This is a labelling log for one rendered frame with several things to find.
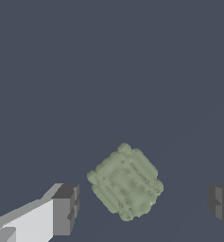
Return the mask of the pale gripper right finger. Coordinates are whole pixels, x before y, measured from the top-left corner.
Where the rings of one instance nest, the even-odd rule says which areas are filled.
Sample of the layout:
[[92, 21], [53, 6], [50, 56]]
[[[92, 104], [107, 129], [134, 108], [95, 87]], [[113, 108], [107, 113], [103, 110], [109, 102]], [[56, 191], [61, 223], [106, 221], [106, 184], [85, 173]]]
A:
[[207, 193], [210, 212], [224, 224], [224, 183], [209, 184]]

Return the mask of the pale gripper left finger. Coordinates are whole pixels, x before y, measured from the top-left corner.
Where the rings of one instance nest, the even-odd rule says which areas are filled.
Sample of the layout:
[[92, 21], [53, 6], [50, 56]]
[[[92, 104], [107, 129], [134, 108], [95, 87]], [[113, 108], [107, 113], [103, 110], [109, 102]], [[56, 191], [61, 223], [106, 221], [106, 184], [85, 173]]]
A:
[[54, 235], [70, 235], [78, 195], [78, 184], [55, 183], [40, 199], [0, 216], [0, 242], [50, 242]]

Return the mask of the pale green blocky object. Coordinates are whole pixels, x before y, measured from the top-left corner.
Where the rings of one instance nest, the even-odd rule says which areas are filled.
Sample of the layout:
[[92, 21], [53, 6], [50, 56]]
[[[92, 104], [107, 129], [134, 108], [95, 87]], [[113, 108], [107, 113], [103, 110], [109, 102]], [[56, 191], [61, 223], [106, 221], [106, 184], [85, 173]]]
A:
[[87, 179], [95, 195], [123, 221], [147, 214], [164, 190], [157, 168], [127, 143], [88, 172]]

